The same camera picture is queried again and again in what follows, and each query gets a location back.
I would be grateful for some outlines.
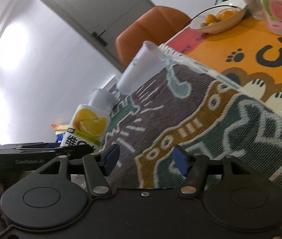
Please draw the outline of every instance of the green label stripe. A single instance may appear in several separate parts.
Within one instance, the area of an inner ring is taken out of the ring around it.
[[[75,131],[73,132],[73,134],[74,134],[75,136],[81,137],[81,138],[85,139],[86,141],[89,141],[89,142],[91,142],[91,143],[97,145],[98,147],[101,145],[101,142],[100,142],[99,140],[96,140],[95,138],[92,138],[92,137],[90,137],[88,134],[83,133],[83,132],[81,132],[81,131],[75,130]]]

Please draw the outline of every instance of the door handle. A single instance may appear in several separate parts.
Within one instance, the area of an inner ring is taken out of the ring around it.
[[[92,36],[95,37],[97,41],[99,41],[103,47],[105,47],[108,45],[108,43],[103,38],[100,37],[103,33],[105,33],[105,30],[101,31],[99,34],[97,34],[96,32],[93,32]]]

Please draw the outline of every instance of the chair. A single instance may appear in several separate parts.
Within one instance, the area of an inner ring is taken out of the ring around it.
[[[177,34],[191,19],[183,12],[155,6],[123,31],[115,41],[119,60],[127,67],[146,40],[157,45]]]

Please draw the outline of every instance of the door frame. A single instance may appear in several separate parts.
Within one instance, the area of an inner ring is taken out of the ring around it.
[[[75,19],[67,14],[62,7],[52,0],[41,0],[46,6],[48,6],[53,12],[67,22],[74,30],[76,30],[82,37],[84,37],[89,43],[91,43],[110,63],[112,63],[120,72],[125,71],[125,67],[111,55],[100,43],[92,37]],[[151,0],[147,0],[153,7],[155,4]]]

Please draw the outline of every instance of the orange table mat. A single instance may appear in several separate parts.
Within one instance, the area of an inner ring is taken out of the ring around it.
[[[282,36],[253,18],[217,34],[187,32],[168,45],[229,77],[282,117]]]

